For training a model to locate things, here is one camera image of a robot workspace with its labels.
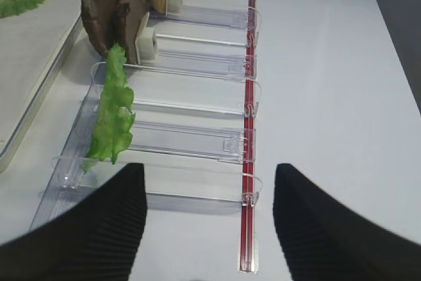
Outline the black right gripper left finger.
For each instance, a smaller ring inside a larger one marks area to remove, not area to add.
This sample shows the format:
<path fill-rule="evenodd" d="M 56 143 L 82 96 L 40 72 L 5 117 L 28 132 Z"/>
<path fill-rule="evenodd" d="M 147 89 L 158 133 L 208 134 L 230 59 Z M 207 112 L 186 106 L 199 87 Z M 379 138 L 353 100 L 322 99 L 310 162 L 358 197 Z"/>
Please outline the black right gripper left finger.
<path fill-rule="evenodd" d="M 2 280 L 128 280 L 147 218 L 145 172 L 129 163 L 79 204 L 1 245 Z"/>

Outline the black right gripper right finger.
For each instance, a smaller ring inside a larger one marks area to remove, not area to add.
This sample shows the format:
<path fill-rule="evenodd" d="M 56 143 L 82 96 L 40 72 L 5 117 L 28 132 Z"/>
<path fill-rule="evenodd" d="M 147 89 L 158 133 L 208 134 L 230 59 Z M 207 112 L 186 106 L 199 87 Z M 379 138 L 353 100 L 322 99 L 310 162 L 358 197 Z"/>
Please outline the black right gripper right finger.
<path fill-rule="evenodd" d="M 334 199 L 289 163 L 276 167 L 274 226 L 292 280 L 419 280 L 420 245 Z"/>

